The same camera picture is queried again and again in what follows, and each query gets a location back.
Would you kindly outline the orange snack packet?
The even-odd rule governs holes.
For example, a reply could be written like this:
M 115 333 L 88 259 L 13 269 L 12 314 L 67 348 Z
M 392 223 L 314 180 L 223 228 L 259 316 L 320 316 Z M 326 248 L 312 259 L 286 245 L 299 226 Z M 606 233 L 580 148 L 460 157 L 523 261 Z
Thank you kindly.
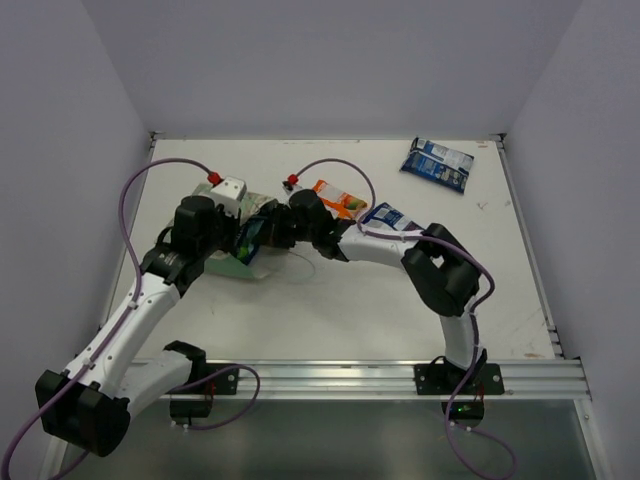
M 353 196 L 324 180 L 318 180 L 312 190 L 335 218 L 356 220 L 368 208 L 365 200 Z

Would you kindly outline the blue green crisps packet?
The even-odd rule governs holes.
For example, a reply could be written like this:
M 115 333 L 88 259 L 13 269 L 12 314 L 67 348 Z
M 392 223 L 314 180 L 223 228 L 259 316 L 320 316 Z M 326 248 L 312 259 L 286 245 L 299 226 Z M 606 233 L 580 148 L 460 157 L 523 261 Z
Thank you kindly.
M 249 265 L 259 251 L 257 237 L 265 220 L 261 215 L 252 216 L 239 230 L 235 243 L 235 258 L 243 265 Z

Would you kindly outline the green printed paper bag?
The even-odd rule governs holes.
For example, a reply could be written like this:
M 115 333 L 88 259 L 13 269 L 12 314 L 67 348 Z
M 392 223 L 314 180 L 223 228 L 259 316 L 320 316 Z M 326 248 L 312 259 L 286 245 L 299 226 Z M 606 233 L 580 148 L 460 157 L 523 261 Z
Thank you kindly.
M 274 197 L 248 191 L 241 204 L 241 226 L 252 216 L 263 215 L 263 209 L 277 203 Z M 234 253 L 215 252 L 205 262 L 205 274 L 258 281 L 274 275 L 288 283 L 309 281 L 316 274 L 313 262 L 292 249 L 260 246 L 249 265 L 243 265 Z

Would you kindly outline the dark blue white snack packet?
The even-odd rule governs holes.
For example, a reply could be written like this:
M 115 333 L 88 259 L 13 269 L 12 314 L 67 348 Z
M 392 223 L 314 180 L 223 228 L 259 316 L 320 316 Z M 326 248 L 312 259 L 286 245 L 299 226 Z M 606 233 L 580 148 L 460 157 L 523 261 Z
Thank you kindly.
M 364 226 L 399 232 L 422 231 L 423 227 L 387 202 L 378 204 L 362 221 Z

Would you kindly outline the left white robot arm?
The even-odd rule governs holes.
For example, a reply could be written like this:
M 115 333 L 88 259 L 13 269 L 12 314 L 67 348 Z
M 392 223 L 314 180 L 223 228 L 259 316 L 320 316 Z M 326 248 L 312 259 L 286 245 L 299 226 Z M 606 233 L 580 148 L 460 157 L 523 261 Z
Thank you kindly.
M 239 201 L 219 195 L 181 200 L 172 226 L 145 254 L 140 275 L 115 313 L 62 372 L 47 370 L 37 380 L 46 433 L 105 457 L 157 398 L 179 386 L 189 393 L 205 386 L 205 353 L 185 342 L 171 342 L 136 373 L 129 366 L 157 323 L 203 274 L 206 260 L 232 250 L 240 215 Z

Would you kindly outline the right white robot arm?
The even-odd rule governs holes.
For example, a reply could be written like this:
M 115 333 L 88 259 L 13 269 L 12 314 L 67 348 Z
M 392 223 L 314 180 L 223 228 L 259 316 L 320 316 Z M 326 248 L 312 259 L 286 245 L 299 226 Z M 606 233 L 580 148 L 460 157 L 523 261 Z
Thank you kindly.
M 422 302 L 438 314 L 443 330 L 443 364 L 428 367 L 425 380 L 441 391 L 457 393 L 480 382 L 486 354 L 472 313 L 480 271 L 444 226 L 431 224 L 417 236 L 366 232 L 354 220 L 333 217 L 309 189 L 295 192 L 286 203 L 273 201 L 259 212 L 266 217 L 257 236 L 260 245 L 291 249 L 307 242 L 329 260 L 403 270 Z

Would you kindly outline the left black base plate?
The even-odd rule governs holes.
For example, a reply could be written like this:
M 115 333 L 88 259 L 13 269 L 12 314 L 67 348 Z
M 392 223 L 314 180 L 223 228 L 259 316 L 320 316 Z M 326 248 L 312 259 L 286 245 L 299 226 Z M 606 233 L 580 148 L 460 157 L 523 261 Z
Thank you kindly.
M 170 394 L 190 394 L 214 397 L 237 393 L 239 369 L 232 363 L 200 363 L 192 368 L 187 382 L 169 391 Z

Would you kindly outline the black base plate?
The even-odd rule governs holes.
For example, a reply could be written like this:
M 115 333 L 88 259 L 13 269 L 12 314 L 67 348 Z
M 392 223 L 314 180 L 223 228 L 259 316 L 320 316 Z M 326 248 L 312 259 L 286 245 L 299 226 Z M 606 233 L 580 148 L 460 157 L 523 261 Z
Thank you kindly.
M 413 367 L 414 382 L 418 395 L 450 396 L 463 379 L 466 371 L 449 362 L 416 364 Z M 500 366 L 482 363 L 459 390 L 459 395 L 503 395 L 505 386 Z
M 239 369 L 232 363 L 200 363 L 192 368 L 187 382 L 169 391 L 170 394 L 190 394 L 214 397 L 237 393 Z

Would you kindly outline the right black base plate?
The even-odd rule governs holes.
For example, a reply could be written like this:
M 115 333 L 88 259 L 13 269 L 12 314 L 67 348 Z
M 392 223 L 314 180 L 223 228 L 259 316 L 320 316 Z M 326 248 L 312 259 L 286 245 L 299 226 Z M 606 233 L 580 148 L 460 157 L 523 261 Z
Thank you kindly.
M 418 395 L 450 396 L 463 379 L 466 371 L 449 362 L 416 364 L 413 367 L 414 382 Z M 500 366 L 482 363 L 459 390 L 459 395 L 503 395 L 505 386 Z

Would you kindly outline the aluminium mounting rail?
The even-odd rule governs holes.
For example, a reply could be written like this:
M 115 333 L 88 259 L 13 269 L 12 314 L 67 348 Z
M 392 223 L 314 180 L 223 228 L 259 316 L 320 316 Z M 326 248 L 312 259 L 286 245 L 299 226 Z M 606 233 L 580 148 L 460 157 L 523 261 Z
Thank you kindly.
M 415 360 L 245 360 L 260 376 L 260 400 L 435 401 L 445 395 L 419 395 Z M 591 397 L 578 360 L 500 360 L 505 392 L 457 395 L 458 401 L 587 400 Z

